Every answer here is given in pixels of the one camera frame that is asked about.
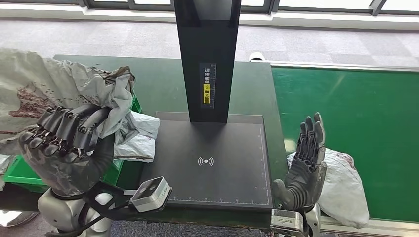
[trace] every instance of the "yellow label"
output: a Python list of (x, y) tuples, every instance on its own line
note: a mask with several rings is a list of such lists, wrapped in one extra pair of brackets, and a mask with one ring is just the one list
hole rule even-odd
[(204, 104), (210, 103), (210, 93), (211, 93), (211, 85), (210, 84), (204, 84), (204, 88), (202, 90), (203, 94), (203, 102)]

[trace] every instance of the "black scanning platform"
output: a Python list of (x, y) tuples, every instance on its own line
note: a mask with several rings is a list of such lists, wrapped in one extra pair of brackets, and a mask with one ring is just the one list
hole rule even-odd
[(164, 176), (169, 206), (272, 209), (262, 116), (229, 115), (227, 123), (190, 122), (187, 113), (157, 112), (153, 163), (141, 182)]

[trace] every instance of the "black pole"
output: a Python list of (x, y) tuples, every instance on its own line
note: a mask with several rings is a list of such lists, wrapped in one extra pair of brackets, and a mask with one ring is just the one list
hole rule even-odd
[(240, 5), (174, 0), (191, 122), (227, 122)]

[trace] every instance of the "warning label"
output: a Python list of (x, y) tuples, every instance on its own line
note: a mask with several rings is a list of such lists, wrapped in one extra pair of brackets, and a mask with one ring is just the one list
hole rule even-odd
[(210, 103), (210, 96), (211, 96), (211, 85), (210, 84), (204, 84), (204, 104)]
[(216, 63), (199, 64), (201, 81), (201, 108), (213, 109), (215, 106), (215, 81), (217, 75)]

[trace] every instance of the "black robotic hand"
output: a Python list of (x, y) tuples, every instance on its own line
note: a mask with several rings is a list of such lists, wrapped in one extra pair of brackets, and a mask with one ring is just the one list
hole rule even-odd
[(110, 108), (86, 104), (75, 109), (48, 108), (37, 127), (24, 131), (19, 148), (26, 163), (59, 196), (83, 194), (113, 160), (115, 136), (98, 139), (90, 156), (95, 129)]
[(312, 206), (320, 198), (327, 166), (325, 158), (325, 131), (320, 113), (314, 121), (307, 117), (301, 123), (301, 133), (290, 169), (285, 180), (276, 179), (273, 183), (274, 196), (282, 208), (296, 211)]

